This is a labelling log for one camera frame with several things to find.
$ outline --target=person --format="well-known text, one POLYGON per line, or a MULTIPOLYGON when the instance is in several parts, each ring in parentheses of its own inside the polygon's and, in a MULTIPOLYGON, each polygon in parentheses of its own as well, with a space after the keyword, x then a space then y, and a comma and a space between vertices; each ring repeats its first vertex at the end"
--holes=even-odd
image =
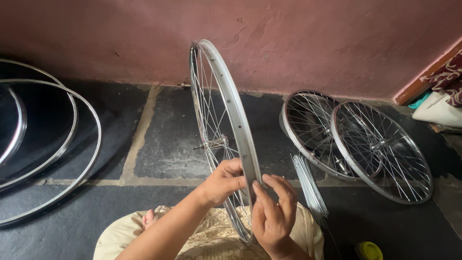
MULTIPOLYGON (((258 181, 252 183, 256 201, 251 227, 246 228, 258 243, 244 245, 225 211, 214 208, 247 186, 241 161, 234 158, 222 161, 176 206, 138 211, 115 221, 101 234, 93 259, 323 259, 321 229, 297 202, 292 185, 277 175, 264 174, 262 179, 277 193, 279 203, 258 181)), ((244 210, 249 208, 237 212, 243 216, 244 210)))

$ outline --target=pink wall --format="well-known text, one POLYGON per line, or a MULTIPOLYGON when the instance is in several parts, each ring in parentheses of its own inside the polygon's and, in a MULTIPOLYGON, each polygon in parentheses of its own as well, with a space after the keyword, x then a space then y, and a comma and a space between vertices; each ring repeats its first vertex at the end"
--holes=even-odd
POLYGON ((459 0, 2 0, 0 54, 60 77, 188 78, 192 40, 240 89, 392 98, 462 35, 459 0))

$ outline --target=laced wheel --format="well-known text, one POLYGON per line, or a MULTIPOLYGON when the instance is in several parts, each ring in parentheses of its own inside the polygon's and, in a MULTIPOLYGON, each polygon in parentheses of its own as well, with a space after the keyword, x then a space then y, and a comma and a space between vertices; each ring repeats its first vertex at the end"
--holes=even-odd
POLYGON ((345 102, 332 111, 331 125, 345 159, 377 192, 402 204, 419 204, 430 198, 430 168, 395 121, 372 106, 345 102), (372 177, 377 167, 381 171, 372 177))
POLYGON ((197 124, 211 172, 222 160, 240 157, 247 187, 234 192, 224 203, 233 227, 250 244, 252 182, 261 183, 258 159, 249 124, 231 74, 221 55, 208 40, 193 42, 189 57, 191 90, 197 124))
POLYGON ((282 107, 287 135, 300 152, 328 174, 343 180, 361 180, 335 144, 330 127, 332 110, 339 104, 329 95, 297 90, 282 107))

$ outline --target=toe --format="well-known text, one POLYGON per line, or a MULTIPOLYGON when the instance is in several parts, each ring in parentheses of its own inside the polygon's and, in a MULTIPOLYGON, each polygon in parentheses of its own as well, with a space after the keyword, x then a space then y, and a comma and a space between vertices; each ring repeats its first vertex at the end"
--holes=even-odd
POLYGON ((141 221, 141 223, 143 224, 143 230, 146 229, 146 215, 143 216, 143 220, 141 221))
POLYGON ((149 228, 153 223, 154 223, 154 211, 153 210, 148 210, 146 213, 146 220, 144 221, 144 224, 146 225, 146 228, 149 228))

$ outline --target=yellow container lid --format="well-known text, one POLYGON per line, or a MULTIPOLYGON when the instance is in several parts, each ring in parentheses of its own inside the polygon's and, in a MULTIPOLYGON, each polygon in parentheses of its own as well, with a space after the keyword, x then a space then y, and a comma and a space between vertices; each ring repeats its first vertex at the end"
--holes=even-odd
POLYGON ((383 254, 380 248, 369 241, 359 244, 359 253, 365 260, 383 260, 383 254))

